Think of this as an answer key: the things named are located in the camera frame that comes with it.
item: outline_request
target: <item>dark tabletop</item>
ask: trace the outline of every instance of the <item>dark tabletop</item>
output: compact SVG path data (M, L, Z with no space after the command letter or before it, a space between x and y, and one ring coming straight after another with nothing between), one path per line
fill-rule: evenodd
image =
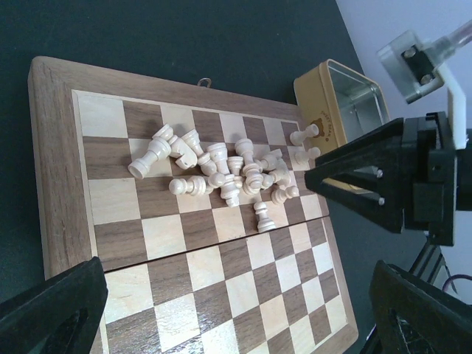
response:
M4 0L0 38L0 302L44 279L27 92L36 55L184 83L211 77L214 89L287 103L294 78L328 58L361 71L335 0ZM329 206L359 328L348 352L358 353L374 325L375 262L409 268L425 239Z

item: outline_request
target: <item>pawn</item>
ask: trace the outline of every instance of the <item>pawn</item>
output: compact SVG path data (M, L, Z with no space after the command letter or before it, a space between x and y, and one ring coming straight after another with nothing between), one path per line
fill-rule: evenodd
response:
M134 160L128 166L130 173L137 179L143 179L150 170L151 165L156 161L166 159L170 155L170 145L164 139L156 137L151 140L147 147L147 153Z
M290 134L290 141L294 145L302 145L303 140L307 139L308 137L313 138L318 134L318 125L311 124L304 131L294 131L292 134Z
M257 231L259 231L260 234L275 229L275 222L267 215L268 210L266 203L258 201L254 204L254 210L256 211L257 219L259 221L257 223Z
M308 151L299 151L298 153L295 153L295 161L298 164L306 164L310 160L318 158L321 154L322 152L320 149L312 147L311 149L308 149Z
M272 192L271 199L274 204L284 204L287 199L299 196L298 187L288 187L286 190L277 189Z

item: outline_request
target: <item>chessboard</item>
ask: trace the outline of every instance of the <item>chessboard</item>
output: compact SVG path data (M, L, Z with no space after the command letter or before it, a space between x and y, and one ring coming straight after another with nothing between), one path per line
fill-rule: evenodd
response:
M28 86L46 278L93 256L105 271L93 353L342 353L357 339L326 201L304 183L314 166L294 158L310 141L288 138L305 128L296 106L53 58L34 59ZM175 196L173 178L202 174L173 159L136 180L127 166L166 123L230 156L241 138L256 157L280 149L300 196ZM258 233L257 201L275 230Z

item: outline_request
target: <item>light square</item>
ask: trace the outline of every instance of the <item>light square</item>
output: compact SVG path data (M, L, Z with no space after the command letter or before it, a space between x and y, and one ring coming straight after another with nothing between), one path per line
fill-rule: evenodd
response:
M302 282L300 280L295 254L276 261L275 266L277 267L282 292L292 289Z
M330 320L332 333L336 333L346 325L346 310L344 309L341 296L337 296L326 303L326 312Z
M178 211L198 212L200 210L211 209L209 195L192 196L190 194L177 195Z
M308 234L308 227L306 223L299 223L288 228L290 230L290 237L294 245L295 253L300 253L311 248L310 234Z
M315 258L316 270L318 274L323 274L333 267L330 247L327 242L313 247L313 256Z
M273 201L266 201L268 216L275 222L277 228L288 225L287 212L283 204L276 205Z
M238 353L235 324L230 319L203 333L201 341L205 353Z
M226 288L228 289L229 305L233 317L259 305L252 271L227 280Z
M213 219L215 219L216 232L220 242L246 235L239 208L213 209Z
M79 112L82 135L128 138L123 101L96 96L80 96Z
M154 307L162 352L200 334L193 294Z
M264 127L270 145L287 145L282 123L278 119L264 118Z
M275 261L271 236L268 232L254 237L248 237L247 243L252 269L257 269Z
M129 139L131 159L134 161L143 157L148 151L150 139ZM171 176L170 159L163 159L153 163L145 178Z
M149 260L186 250L180 215L144 219L141 222Z
M189 108L161 105L162 122L170 125L176 136L183 136L195 128L193 113Z
M302 284L303 296L307 304L308 313L312 313L320 306L323 306L325 300L323 298L322 287L319 284L319 278L313 278Z
M287 149L288 149L288 155L290 156L290 161L292 163L292 169L294 171L306 171L310 169L310 165L308 164L308 162L299 164L295 159L295 153L298 153L300 151L305 151L303 146L287 146Z
M269 340L288 327L287 313L282 295L274 297L260 306L265 337Z
M305 213L305 219L317 219L323 216L322 208L319 206L319 199L316 194L304 195L300 197L303 206L303 212Z
M187 253L187 262L194 291L224 280L223 264L221 264L218 246Z
M311 330L310 318L308 316L299 319L290 326L292 343L295 354L310 354L315 347L315 339Z
M220 114L220 121L224 142L237 142L239 139L247 138L243 116Z
M148 266L135 265L105 274L108 298L105 306L106 323L124 319L153 307Z
M134 178L88 181L94 225L141 218Z

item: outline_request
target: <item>chess piece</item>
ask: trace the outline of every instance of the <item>chess piece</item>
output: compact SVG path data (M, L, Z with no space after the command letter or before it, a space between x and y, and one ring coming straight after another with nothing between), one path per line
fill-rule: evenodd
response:
M197 155L185 143L184 140L174 134L174 130L170 125L165 124L161 129L153 135L153 138L162 138L170 145L170 156L176 159L176 164L182 170L186 170L197 165Z
M230 173L224 177L225 184L221 186L221 197L226 201L228 207L237 207L239 205L239 189L235 185L235 175Z
M216 169L218 172L229 175L228 168L228 149L224 142L219 142L217 144L210 145L206 148L206 151L209 152L209 157L216 163Z
M288 187L286 190L277 189L272 192L271 199L274 204L284 204L287 199L299 196L298 187Z
M147 153L128 166L130 173L137 179L143 179L150 170L150 166L156 162L166 159L170 155L170 145L164 139L156 137L151 140L147 147Z
M258 201L254 204L254 210L256 211L257 219L259 221L257 223L257 231L259 231L260 234L275 229L275 222L267 215L268 210L266 203Z
M174 195L203 195L206 189L207 183L202 176L192 176L188 180L175 178L169 183L169 191Z
M295 153L295 161L299 164L306 164L310 159L314 160L322 154L320 149L312 147L308 151L299 151Z
M197 163L201 168L201 172L206 176L211 176L217 171L216 164L209 157L209 153L204 153L202 156L200 156L197 160Z
M279 186L288 186L291 182L287 164L282 159L278 160L277 168L268 174L274 178L274 183L277 183Z
M200 136L196 129L192 129L188 133L182 136L182 140L193 150L193 152L200 157L204 154L204 150L200 146Z
M290 134L290 141L294 145L302 145L303 140L307 139L308 137L313 138L318 134L318 125L311 124L304 131L294 131L292 134Z

